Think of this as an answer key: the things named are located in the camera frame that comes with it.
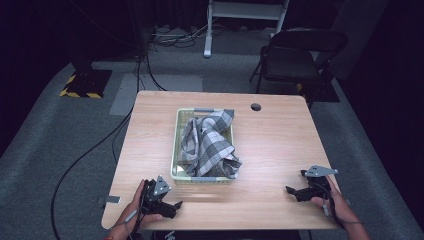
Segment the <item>person's left hand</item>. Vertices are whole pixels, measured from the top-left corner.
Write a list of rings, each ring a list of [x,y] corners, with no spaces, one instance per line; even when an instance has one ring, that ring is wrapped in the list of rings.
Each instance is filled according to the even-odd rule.
[[[133,199],[131,202],[126,206],[126,208],[123,211],[123,217],[127,218],[132,212],[137,210],[140,205],[140,198],[142,191],[144,189],[146,181],[142,180],[137,187],[137,190],[133,196]],[[132,231],[135,227],[144,227],[151,223],[161,221],[163,219],[163,216],[160,214],[149,214],[149,215],[143,215],[141,214],[140,217],[134,216],[131,220],[129,220],[127,223],[124,224],[124,230],[126,233],[129,233]]]

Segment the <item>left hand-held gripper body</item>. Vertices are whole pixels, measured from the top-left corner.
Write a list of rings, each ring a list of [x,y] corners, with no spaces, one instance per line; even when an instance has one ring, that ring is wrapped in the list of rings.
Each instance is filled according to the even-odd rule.
[[[143,215],[160,214],[162,209],[170,209],[163,198],[171,187],[161,175],[156,180],[146,181],[141,194],[141,212]]]

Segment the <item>white metal stand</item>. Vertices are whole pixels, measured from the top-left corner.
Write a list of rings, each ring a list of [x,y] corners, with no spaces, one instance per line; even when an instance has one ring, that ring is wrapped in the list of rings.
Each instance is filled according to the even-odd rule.
[[[276,21],[275,32],[271,36],[281,31],[290,0],[283,0],[281,4],[259,4],[259,3],[239,3],[222,2],[209,0],[207,8],[207,32],[204,45],[203,56],[210,58],[212,55],[212,22],[214,18],[238,18],[238,19],[258,19]]]

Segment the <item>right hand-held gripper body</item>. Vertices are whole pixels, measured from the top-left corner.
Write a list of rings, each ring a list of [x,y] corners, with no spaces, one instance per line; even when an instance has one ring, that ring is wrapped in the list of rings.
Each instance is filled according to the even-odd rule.
[[[301,171],[301,175],[307,180],[307,188],[314,192],[314,197],[324,199],[329,197],[330,192],[330,185],[326,177],[337,173],[337,169],[326,168],[318,165],[312,165],[308,170]]]

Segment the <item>person's right hand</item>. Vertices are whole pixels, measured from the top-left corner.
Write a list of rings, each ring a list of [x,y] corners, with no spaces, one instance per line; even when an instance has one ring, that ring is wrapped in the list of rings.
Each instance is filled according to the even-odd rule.
[[[329,176],[326,179],[330,185],[330,198],[313,197],[311,202],[320,208],[323,206],[329,207],[329,215],[341,226],[345,226],[348,222],[356,222],[358,220],[357,216],[337,190],[332,179]]]

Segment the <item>black folding chair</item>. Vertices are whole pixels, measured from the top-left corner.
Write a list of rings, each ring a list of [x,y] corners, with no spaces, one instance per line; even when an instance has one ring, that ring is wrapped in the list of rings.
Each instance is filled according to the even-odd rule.
[[[348,37],[334,30],[282,30],[260,49],[259,62],[249,81],[258,76],[256,92],[263,79],[295,85],[311,108],[331,82],[328,67],[347,44]]]

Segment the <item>grey white checked cloth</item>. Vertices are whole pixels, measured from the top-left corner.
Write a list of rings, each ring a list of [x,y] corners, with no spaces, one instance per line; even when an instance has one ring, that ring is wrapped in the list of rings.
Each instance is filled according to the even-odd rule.
[[[190,177],[235,179],[242,165],[235,147],[223,133],[230,129],[233,109],[215,111],[204,117],[191,117],[182,132],[181,159]]]

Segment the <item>grey metal table bracket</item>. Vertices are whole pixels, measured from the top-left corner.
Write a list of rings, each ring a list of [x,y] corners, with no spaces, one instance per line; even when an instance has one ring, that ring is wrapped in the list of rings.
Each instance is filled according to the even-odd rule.
[[[104,209],[107,203],[119,203],[120,198],[118,196],[105,196],[99,197],[97,200],[98,205]]]

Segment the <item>pale green plastic basket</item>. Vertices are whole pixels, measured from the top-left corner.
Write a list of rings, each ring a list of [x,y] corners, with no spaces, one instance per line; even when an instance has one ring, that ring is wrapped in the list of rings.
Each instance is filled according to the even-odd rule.
[[[204,117],[215,111],[221,111],[224,109],[213,109],[213,108],[181,108],[177,111],[176,122],[175,122],[175,134],[173,143],[173,155],[171,160],[170,175],[177,184],[229,184],[235,179],[228,179],[226,177],[190,177],[185,171],[185,167],[179,163],[181,159],[181,138],[182,132],[188,120],[191,117]],[[232,124],[229,130],[223,133],[223,136],[233,144],[233,128]]]

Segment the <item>black base with hazard stripes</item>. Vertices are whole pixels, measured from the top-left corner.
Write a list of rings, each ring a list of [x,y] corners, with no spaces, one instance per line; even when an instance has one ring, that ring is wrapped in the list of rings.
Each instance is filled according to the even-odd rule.
[[[101,99],[111,77],[111,70],[94,69],[90,64],[72,62],[74,72],[60,92],[60,96]]]

